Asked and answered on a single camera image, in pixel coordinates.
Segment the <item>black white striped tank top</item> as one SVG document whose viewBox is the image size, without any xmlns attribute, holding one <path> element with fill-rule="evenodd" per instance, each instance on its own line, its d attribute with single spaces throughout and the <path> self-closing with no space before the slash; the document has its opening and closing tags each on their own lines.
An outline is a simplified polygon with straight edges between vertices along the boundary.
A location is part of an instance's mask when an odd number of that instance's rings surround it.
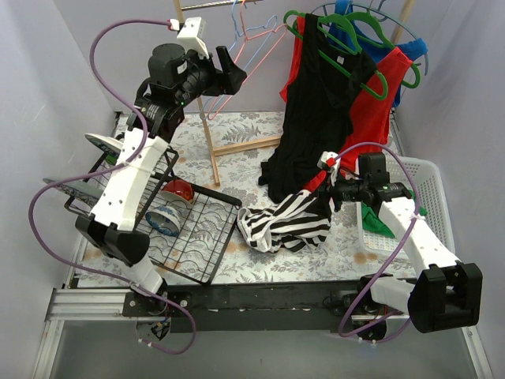
<svg viewBox="0 0 505 379">
<path fill-rule="evenodd" d="M 316 214 L 316 199 L 316 193 L 302 190 L 273 208 L 241 208 L 238 229 L 246 243 L 261 253 L 276 253 L 281 248 L 314 250 L 331 229 L 331 218 Z"/>
</svg>

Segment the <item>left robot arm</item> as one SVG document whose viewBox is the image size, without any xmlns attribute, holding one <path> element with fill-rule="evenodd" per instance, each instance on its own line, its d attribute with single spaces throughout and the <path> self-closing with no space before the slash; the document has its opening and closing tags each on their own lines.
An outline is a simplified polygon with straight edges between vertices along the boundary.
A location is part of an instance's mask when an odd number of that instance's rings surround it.
<svg viewBox="0 0 505 379">
<path fill-rule="evenodd" d="M 234 95 L 246 79 L 247 73 L 234 63 L 226 47 L 218 46 L 216 52 L 219 69 L 211 57 L 176 43 L 154 48 L 149 76 L 137 89 L 118 167 L 89 215 L 76 221 L 77 230 L 94 247 L 120 261 L 123 275 L 145 289 L 140 305 L 152 316 L 167 308 L 166 282 L 148 257 L 150 238 L 136 229 L 137 207 L 184 119 L 185 106 L 200 96 Z"/>
</svg>

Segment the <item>pink wire hanger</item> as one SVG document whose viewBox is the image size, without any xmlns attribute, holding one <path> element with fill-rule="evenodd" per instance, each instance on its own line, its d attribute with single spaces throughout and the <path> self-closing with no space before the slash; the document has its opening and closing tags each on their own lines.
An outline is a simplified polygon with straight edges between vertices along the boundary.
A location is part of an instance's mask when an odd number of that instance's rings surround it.
<svg viewBox="0 0 505 379">
<path fill-rule="evenodd" d="M 247 1 L 241 1 L 241 4 L 238 4 L 238 1 L 232 1 L 230 11 L 234 26 L 234 41 L 230 50 L 236 54 L 234 63 L 239 63 L 246 49 L 256 44 L 256 49 L 251 53 L 243 68 L 247 73 L 243 85 L 253 78 L 255 72 L 286 34 L 286 26 L 276 14 L 271 15 L 262 24 L 248 26 L 245 17 L 246 3 Z"/>
</svg>

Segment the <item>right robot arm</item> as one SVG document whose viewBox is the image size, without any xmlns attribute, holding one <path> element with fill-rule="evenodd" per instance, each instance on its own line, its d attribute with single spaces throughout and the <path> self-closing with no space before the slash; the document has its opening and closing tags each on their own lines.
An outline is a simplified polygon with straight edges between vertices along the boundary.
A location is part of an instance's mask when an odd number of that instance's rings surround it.
<svg viewBox="0 0 505 379">
<path fill-rule="evenodd" d="M 327 174 L 325 190 L 336 204 L 364 203 L 399 239 L 392 252 L 404 251 L 416 272 L 408 283 L 380 269 L 360 280 L 361 288 L 344 317 L 359 307 L 365 313 L 383 306 L 408 316 L 421 333 L 474 326 L 479 321 L 483 274 L 474 263 L 462 262 L 436 236 L 419 213 L 420 196 L 414 185 L 392 182 L 382 152 L 358 158 L 358 176 L 339 173 L 340 158 L 323 152 L 318 163 Z"/>
</svg>

